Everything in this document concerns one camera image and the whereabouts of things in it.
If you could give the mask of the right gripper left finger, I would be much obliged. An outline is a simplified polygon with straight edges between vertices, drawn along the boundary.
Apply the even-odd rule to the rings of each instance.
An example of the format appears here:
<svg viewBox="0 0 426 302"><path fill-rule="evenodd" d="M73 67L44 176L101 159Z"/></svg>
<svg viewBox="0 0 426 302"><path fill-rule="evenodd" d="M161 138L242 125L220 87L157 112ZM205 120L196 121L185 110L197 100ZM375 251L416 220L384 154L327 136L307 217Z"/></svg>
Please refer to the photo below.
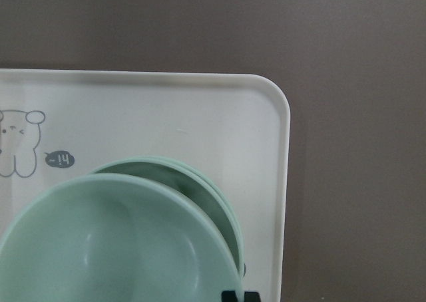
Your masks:
<svg viewBox="0 0 426 302"><path fill-rule="evenodd" d="M221 293L221 302L238 302L235 291L223 291Z"/></svg>

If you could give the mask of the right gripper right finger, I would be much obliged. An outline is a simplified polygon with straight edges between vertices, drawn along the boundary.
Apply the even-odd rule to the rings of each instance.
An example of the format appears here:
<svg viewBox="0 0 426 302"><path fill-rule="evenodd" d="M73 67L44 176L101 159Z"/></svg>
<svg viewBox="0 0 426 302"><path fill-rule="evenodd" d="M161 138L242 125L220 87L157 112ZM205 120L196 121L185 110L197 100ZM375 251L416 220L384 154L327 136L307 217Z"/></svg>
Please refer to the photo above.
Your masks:
<svg viewBox="0 0 426 302"><path fill-rule="evenodd" d="M260 302L260 294L257 291L245 291L244 302Z"/></svg>

